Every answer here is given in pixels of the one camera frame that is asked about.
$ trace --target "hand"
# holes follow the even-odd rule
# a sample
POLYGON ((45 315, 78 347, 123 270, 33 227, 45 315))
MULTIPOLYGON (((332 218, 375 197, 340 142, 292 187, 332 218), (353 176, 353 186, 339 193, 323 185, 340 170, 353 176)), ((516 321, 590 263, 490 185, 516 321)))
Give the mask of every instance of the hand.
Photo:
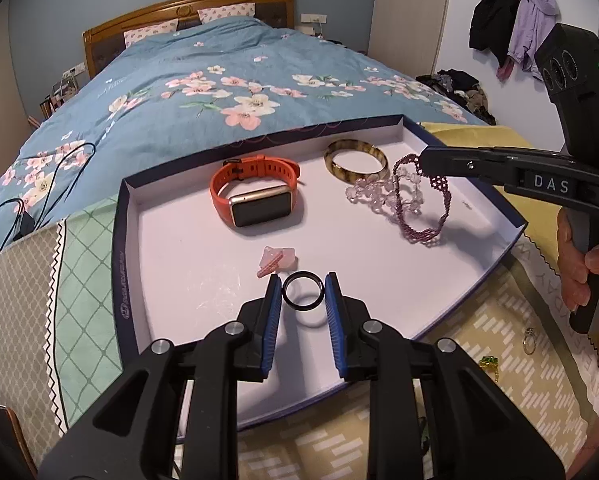
POLYGON ((557 267, 562 280, 562 298, 572 311, 579 305, 588 304, 591 290, 586 284, 588 273, 599 274, 599 245, 586 255, 573 245, 573 231, 566 216, 560 209, 557 215, 557 267))

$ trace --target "red watch strap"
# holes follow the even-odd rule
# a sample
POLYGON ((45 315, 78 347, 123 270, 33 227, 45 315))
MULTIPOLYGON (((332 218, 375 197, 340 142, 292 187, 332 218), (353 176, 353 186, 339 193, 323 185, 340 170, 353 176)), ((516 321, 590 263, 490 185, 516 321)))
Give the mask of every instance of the red watch strap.
POLYGON ((288 158, 265 155, 227 160, 224 166, 213 175, 210 186, 213 205, 227 224, 233 225, 233 219, 230 214, 228 198, 220 197, 220 190, 232 180, 243 180, 254 176, 259 178, 275 176, 286 182, 291 188, 292 206, 295 205, 298 188, 297 179, 300 176, 300 165, 297 162, 288 158))

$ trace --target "watch face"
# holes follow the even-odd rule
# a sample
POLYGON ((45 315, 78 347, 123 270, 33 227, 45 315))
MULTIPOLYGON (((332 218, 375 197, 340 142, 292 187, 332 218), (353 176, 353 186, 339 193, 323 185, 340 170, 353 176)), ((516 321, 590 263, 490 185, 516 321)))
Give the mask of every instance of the watch face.
POLYGON ((292 210, 291 189, 288 186, 278 186, 237 195, 231 198, 230 207, 236 227, 282 218, 292 210))

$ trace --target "silver ring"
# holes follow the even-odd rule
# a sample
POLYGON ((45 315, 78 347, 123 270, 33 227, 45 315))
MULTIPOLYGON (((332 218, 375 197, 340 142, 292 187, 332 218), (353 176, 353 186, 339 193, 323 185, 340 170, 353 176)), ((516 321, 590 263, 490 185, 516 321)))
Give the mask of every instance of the silver ring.
POLYGON ((535 336, 534 328, 527 328, 524 332, 524 353, 533 355, 537 349, 537 336, 535 336))

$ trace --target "metal screw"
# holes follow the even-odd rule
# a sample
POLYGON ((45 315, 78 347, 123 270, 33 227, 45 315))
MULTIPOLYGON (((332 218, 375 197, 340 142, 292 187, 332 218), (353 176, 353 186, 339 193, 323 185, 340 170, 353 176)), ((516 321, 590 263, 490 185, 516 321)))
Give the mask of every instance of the metal screw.
POLYGON ((150 346, 150 351, 157 355, 165 354, 170 349, 171 342, 168 339, 156 339, 150 346))
POLYGON ((376 319, 371 319, 364 322, 364 324, 361 327, 364 330, 366 330, 366 332, 368 332, 369 334, 376 334, 381 330, 381 323, 376 319))
POLYGON ((231 321, 230 323, 226 323, 224 332, 226 332, 228 335, 241 334, 244 332, 244 325, 242 325, 239 321, 231 321))
POLYGON ((457 343, 455 343, 454 340, 445 337, 437 342, 437 348, 445 354, 450 354, 457 348, 457 343))

